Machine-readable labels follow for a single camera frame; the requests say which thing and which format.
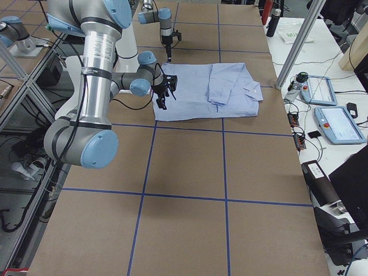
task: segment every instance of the folded shirt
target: folded shirt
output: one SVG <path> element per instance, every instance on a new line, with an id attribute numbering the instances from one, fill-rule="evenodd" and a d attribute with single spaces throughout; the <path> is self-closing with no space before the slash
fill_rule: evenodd
<path id="1" fill-rule="evenodd" d="M 167 75 L 177 75 L 174 95 L 166 98 L 167 110 L 154 104 L 158 121 L 193 118 L 251 117 L 258 114 L 262 92 L 244 63 L 204 65 L 163 64 Z"/>

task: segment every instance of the table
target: table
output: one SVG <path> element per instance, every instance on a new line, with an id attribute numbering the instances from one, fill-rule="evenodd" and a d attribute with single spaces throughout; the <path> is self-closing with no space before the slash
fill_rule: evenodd
<path id="1" fill-rule="evenodd" d="M 50 31 L 46 30 L 46 21 L 37 1 L 1 0 L 0 18 L 6 16 L 19 17 L 31 35 L 47 38 L 55 44 L 60 42 L 56 40 L 56 37 Z M 36 58 L 14 58 L 9 53 L 9 50 L 0 43 L 0 79 L 14 85 L 10 94 L 0 103 L 0 131 L 4 129 L 27 95 L 37 108 L 39 108 L 39 111 L 45 115 L 45 118 L 53 121 L 55 108 L 35 82 L 53 55 L 54 53 L 51 49 L 44 48 Z M 5 87 L 5 83 L 0 82 L 0 89 Z M 2 150 L 5 147 L 10 148 L 10 144 L 5 144 Z M 22 208 L 27 205 L 30 195 L 35 194 L 35 197 L 18 230 L 12 233 L 5 233 L 0 230 L 0 271 L 13 263 L 44 195 L 45 191 L 43 187 L 46 187 L 49 183 L 47 178 L 54 172 L 54 168 L 50 167 L 45 174 L 46 178 L 42 181 L 41 186 L 35 189 L 34 183 L 26 183 L 21 178 L 16 178 L 15 173 L 12 174 L 10 170 L 10 158 L 8 158 L 7 153 L 4 154 L 4 151 L 1 154 L 1 209 L 11 209 L 11 215 L 9 214 L 5 217 L 12 222 L 16 220 L 20 221 Z"/>
<path id="2" fill-rule="evenodd" d="M 158 6 L 183 35 L 172 62 L 245 62 L 259 116 L 159 122 L 112 102 L 119 152 L 72 167 L 28 275 L 329 275 L 258 8 Z M 133 26 L 165 61 L 158 26 Z"/>
<path id="3" fill-rule="evenodd" d="M 279 24 L 292 24 L 292 23 L 302 23 L 302 18 L 280 18 Z M 340 51 L 339 46 L 335 42 L 331 33 L 329 32 L 326 24 L 323 20 L 316 20 L 315 25 L 313 26 L 310 37 L 313 39 L 312 43 L 305 43 L 302 51 L 300 52 L 296 64 L 303 63 L 300 65 L 294 65 L 292 68 L 289 77 L 298 74 L 301 71 L 305 71 L 311 75 L 326 75 L 330 77 L 332 80 L 332 85 L 335 91 L 347 91 L 347 90 L 364 90 L 358 78 L 354 75 L 352 71 L 342 71 L 338 65 L 339 60 L 342 58 L 343 54 Z M 292 44 L 286 45 L 279 34 L 275 33 L 274 37 L 268 37 L 267 43 L 270 47 L 270 52 L 273 57 L 274 67 L 277 74 L 281 71 L 282 65 L 288 56 L 288 53 L 292 47 Z M 281 93 L 283 96 L 287 93 L 287 87 L 289 85 L 289 81 L 287 81 L 281 89 Z M 360 94 L 337 94 L 338 105 L 346 106 L 346 103 L 353 102 L 357 104 L 358 107 L 358 118 L 355 119 L 356 122 L 362 122 L 367 120 L 368 110 L 366 108 L 368 104 L 368 97 L 366 93 Z M 304 111 L 308 109 L 307 104 L 302 103 L 300 101 L 293 102 L 296 106 L 298 106 L 300 111 Z M 301 127 L 305 130 L 306 133 L 317 130 L 317 124 L 314 121 L 313 116 L 313 108 L 315 105 L 311 105 L 312 110 L 310 112 L 300 113 L 299 122 Z M 286 111 L 296 111 L 294 106 L 286 105 Z M 368 135 L 367 128 L 361 128 L 362 133 L 365 137 Z M 320 148 L 318 142 L 314 139 L 309 139 L 311 142 L 315 143 L 315 145 Z M 352 154 L 358 152 L 361 148 L 363 148 L 366 144 L 359 145 L 331 145 L 327 140 L 323 137 L 319 138 L 321 142 L 321 146 L 323 149 L 323 157 L 321 161 L 319 161 L 320 166 L 324 170 L 324 172 L 329 175 L 333 170 L 339 167 L 345 160 Z M 300 163 L 304 163 L 310 160 L 317 159 L 317 149 L 310 142 L 306 143 L 307 149 L 302 150 L 300 152 Z M 323 207 L 324 210 L 333 214 L 331 212 L 331 208 L 328 206 Z M 350 219 L 351 217 L 347 215 L 338 216 L 339 219 L 346 217 Z M 336 275 L 336 273 L 341 269 L 346 269 L 344 267 L 336 267 L 329 260 L 328 262 L 331 275 Z M 355 262 L 352 265 L 352 269 L 349 272 L 349 276 L 355 275 L 368 275 L 367 269 L 368 261 L 360 260 L 359 262 Z"/>

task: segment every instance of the silver robot arm segment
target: silver robot arm segment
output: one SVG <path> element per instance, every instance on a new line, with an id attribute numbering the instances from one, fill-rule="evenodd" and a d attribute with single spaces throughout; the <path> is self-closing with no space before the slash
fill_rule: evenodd
<path id="1" fill-rule="evenodd" d="M 9 48 L 14 43 L 18 50 L 28 53 L 36 48 L 22 21 L 16 16 L 6 16 L 0 19 L 0 41 Z"/>
<path id="2" fill-rule="evenodd" d="M 115 157 L 117 135 L 107 118 L 112 97 L 129 87 L 137 95 L 152 88 L 157 103 L 176 87 L 176 76 L 156 69 L 152 52 L 139 56 L 136 73 L 113 74 L 115 43 L 121 31 L 130 26 L 132 13 L 128 0 L 49 0 L 50 27 L 71 35 L 85 36 L 78 106 L 59 117 L 44 138 L 47 154 L 63 163 L 85 168 L 103 168 Z"/>
<path id="3" fill-rule="evenodd" d="M 173 37 L 177 37 L 179 42 L 182 40 L 182 34 L 171 27 L 171 10 L 167 7 L 154 10 L 152 2 L 152 0 L 143 0 L 142 11 L 138 14 L 139 23 L 160 22 L 161 43 L 166 49 L 167 62 L 171 62 Z"/>

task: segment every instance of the small device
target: small device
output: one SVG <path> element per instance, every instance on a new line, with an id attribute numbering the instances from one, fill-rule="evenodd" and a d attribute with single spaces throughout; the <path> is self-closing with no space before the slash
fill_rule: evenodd
<path id="1" fill-rule="evenodd" d="M 317 107 L 315 120 L 331 144 L 350 145 L 367 142 L 345 106 Z"/>
<path id="2" fill-rule="evenodd" d="M 324 76 L 309 76 L 308 89 L 300 92 L 303 100 L 312 105 L 335 106 L 338 104 L 330 78 Z"/>
<path id="3" fill-rule="evenodd" d="M 308 136 L 309 138 L 313 139 L 313 138 L 318 138 L 322 136 L 322 134 L 319 131 L 311 131 L 311 132 L 308 132 Z"/>
<path id="4" fill-rule="evenodd" d="M 301 165 L 301 168 L 306 184 L 321 206 L 340 200 L 317 161 L 305 162 Z"/>
<path id="5" fill-rule="evenodd" d="M 358 109 L 357 109 L 357 106 L 356 106 L 356 104 L 355 103 L 353 103 L 353 102 L 348 102 L 347 104 L 346 104 L 346 108 L 347 108 L 347 111 L 349 111 L 349 113 L 350 113 L 350 116 L 352 117 L 352 118 L 358 118 Z"/>

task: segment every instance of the metal frame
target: metal frame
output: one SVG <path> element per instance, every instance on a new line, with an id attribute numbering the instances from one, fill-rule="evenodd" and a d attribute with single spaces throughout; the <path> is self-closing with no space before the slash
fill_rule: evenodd
<path id="1" fill-rule="evenodd" d="M 281 72 L 278 76 L 276 82 L 276 89 L 280 90 L 285 83 L 286 78 L 290 74 L 292 67 L 294 66 L 295 60 L 297 59 L 306 38 L 308 37 L 309 33 L 311 32 L 315 21 L 320 14 L 324 3 L 326 0 L 314 0 L 312 5 L 309 8 L 308 14 L 306 19 L 304 19 L 303 24 L 300 27 L 300 31 L 298 33 L 297 38 L 286 58 L 285 64 L 281 69 Z"/>

